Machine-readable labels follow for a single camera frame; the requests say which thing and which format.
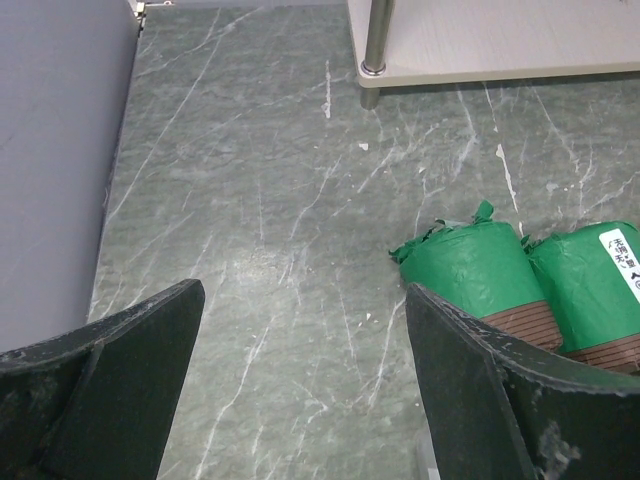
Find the green brown paper roll labelled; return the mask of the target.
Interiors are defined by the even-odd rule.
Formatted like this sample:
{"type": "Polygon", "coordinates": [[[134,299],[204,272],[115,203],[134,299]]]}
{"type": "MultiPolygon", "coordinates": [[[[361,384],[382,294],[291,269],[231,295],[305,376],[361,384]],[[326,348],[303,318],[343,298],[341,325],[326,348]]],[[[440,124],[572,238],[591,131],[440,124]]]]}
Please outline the green brown paper roll labelled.
{"type": "Polygon", "coordinates": [[[601,222],[522,246],[562,334],[561,354],[637,375],[639,229],[601,222]]]}

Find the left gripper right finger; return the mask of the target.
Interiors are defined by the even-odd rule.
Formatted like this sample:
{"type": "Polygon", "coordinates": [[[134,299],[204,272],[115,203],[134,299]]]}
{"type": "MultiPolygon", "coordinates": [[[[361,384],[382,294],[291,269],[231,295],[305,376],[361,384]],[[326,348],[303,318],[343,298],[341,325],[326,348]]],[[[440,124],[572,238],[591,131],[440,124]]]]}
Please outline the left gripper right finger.
{"type": "Polygon", "coordinates": [[[409,286],[406,323],[443,479],[635,479],[639,380],[533,346],[409,286]]]}

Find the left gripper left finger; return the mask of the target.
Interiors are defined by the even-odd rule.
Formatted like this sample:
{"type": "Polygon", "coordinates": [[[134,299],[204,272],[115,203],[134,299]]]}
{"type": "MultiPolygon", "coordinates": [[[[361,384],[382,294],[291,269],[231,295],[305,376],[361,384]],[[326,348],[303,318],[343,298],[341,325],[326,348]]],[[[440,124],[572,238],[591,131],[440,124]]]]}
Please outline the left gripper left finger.
{"type": "Polygon", "coordinates": [[[4,479],[157,477],[204,310],[197,279],[1,356],[4,479]]]}

